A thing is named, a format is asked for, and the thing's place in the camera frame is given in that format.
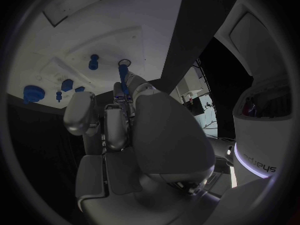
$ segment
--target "dark background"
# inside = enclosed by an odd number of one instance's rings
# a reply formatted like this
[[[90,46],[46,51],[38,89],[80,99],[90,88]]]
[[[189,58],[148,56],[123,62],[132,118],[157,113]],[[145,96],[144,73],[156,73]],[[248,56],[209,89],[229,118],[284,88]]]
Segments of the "dark background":
[[[0,25],[1,31],[6,31],[5,34],[9,33],[11,28],[9,21],[16,18],[20,11],[20,5],[26,5],[26,2],[24,1],[26,0],[1,0]],[[190,1],[191,2],[188,2],[188,4],[193,8],[188,13],[191,23],[193,24],[195,21],[198,21],[200,24],[209,26],[209,24],[206,23],[206,19],[199,14],[199,3],[201,1]],[[285,21],[287,23],[292,21],[294,27],[298,29],[299,22],[297,10],[299,7],[299,0],[276,1],[279,3],[279,12],[282,12],[282,14],[287,16]],[[207,16],[215,16],[213,12],[211,13],[209,7],[206,9]],[[191,37],[186,36],[186,32],[187,30],[184,27],[179,27],[178,30],[176,30],[174,39],[179,40],[178,38],[181,38],[180,42],[177,42],[177,46],[181,46],[183,41],[185,41],[188,45],[183,49],[185,51],[191,51],[191,48],[193,48],[192,44],[200,43],[201,41],[199,39],[201,38],[194,37],[192,39]],[[229,58],[231,55],[227,54],[228,51],[224,50],[224,47],[218,44],[218,41],[213,39],[203,53],[201,53],[202,51],[199,51],[196,57],[201,55],[201,64],[213,94],[213,102],[216,107],[217,120],[220,127],[219,131],[221,132],[219,133],[219,136],[233,138],[234,129],[232,113],[230,111],[232,111],[233,105],[238,98],[238,94],[250,86],[251,78],[247,77],[245,71],[242,71],[238,64],[236,64],[235,68],[239,67],[238,69],[240,69],[239,73],[241,74],[241,77],[233,76],[233,71],[231,70],[232,60],[228,62],[228,60],[224,59]],[[180,70],[181,73],[179,73],[179,70],[174,69],[171,73],[174,76],[179,74],[177,77],[177,80],[179,79],[178,82],[187,71],[183,72],[183,70]],[[169,85],[170,81],[167,80],[166,76],[167,73],[162,79],[158,79],[152,83],[158,89],[171,92],[172,90],[170,91],[170,89],[174,88],[173,83],[176,81],[171,81],[172,85]],[[107,93],[105,94],[105,97],[103,96],[103,99],[98,99],[100,107],[110,103],[107,101],[112,100],[111,94],[112,93]],[[67,133],[63,127],[61,115],[29,110],[15,105],[9,105],[7,112],[15,152],[24,172],[32,182],[34,188],[43,199],[45,199],[45,201],[64,218],[73,224],[85,224],[85,220],[77,207],[74,196],[74,181],[77,166],[84,154],[81,138],[71,136]],[[22,205],[19,201],[19,195],[12,189],[12,185],[9,181],[7,181],[5,171],[1,170],[0,175],[2,178],[2,205],[4,206],[1,216],[2,220],[7,221],[10,224],[41,224],[40,222],[34,222],[34,219],[32,218],[34,213],[27,210],[26,205]]]

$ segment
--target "blue knob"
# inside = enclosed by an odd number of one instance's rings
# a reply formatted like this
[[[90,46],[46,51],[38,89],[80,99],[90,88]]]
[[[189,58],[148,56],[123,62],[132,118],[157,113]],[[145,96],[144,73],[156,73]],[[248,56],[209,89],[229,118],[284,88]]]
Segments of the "blue knob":
[[[56,100],[60,103],[62,99],[63,99],[62,92],[58,91],[56,93]]]
[[[96,54],[93,54],[92,56],[90,56],[90,61],[88,63],[88,68],[91,70],[96,70],[98,69],[98,59],[99,56]]]
[[[29,85],[24,87],[23,95],[25,104],[29,102],[36,103],[45,97],[45,91],[38,86]]]

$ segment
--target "logo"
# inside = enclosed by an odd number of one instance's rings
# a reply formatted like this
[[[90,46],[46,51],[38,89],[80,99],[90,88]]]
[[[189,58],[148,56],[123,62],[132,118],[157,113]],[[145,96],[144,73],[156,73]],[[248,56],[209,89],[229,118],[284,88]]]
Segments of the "logo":
[[[248,162],[252,163],[254,166],[257,166],[258,168],[262,168],[263,170],[265,170],[267,173],[270,171],[271,173],[274,173],[276,171],[277,167],[273,167],[273,166],[267,166],[261,162],[258,162],[256,160],[254,160],[254,158],[252,157],[248,157],[246,154],[244,154],[245,158],[248,160]]]

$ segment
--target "blue object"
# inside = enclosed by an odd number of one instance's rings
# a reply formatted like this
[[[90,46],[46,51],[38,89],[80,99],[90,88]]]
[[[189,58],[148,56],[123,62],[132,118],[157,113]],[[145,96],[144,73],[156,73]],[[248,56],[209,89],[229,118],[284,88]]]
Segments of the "blue object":
[[[64,80],[61,84],[61,90],[64,92],[70,91],[73,89],[73,81],[71,79]]]
[[[23,95],[25,104],[29,102],[36,103],[45,97],[45,91],[38,86],[29,85],[24,87]]]
[[[75,93],[78,93],[78,92],[83,92],[86,88],[84,86],[80,86],[80,87],[77,87],[75,89]]]
[[[120,78],[121,78],[123,93],[125,93],[126,95],[128,95],[129,91],[128,91],[128,88],[127,88],[126,83],[125,83],[125,77],[126,77],[126,75],[128,73],[128,67],[127,67],[126,64],[121,64],[119,66],[119,73],[120,73]]]
[[[60,103],[62,99],[63,99],[62,92],[58,91],[56,93],[56,100]]]
[[[88,63],[88,68],[91,70],[96,70],[98,69],[98,59],[99,56],[96,54],[93,54],[92,56],[90,56],[90,61]]]

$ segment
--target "purple led light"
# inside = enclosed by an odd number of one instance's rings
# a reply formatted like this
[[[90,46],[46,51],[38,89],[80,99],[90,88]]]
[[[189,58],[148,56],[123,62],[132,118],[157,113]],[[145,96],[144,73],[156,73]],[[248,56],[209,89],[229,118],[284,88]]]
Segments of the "purple led light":
[[[235,143],[235,146],[234,146],[234,154],[237,158],[237,160],[247,169],[249,170],[251,173],[265,179],[265,178],[268,178],[269,176],[266,176],[266,175],[263,175],[261,174],[260,172],[254,170],[252,167],[249,167],[240,157],[240,155],[238,154],[238,149],[237,149],[237,143]]]

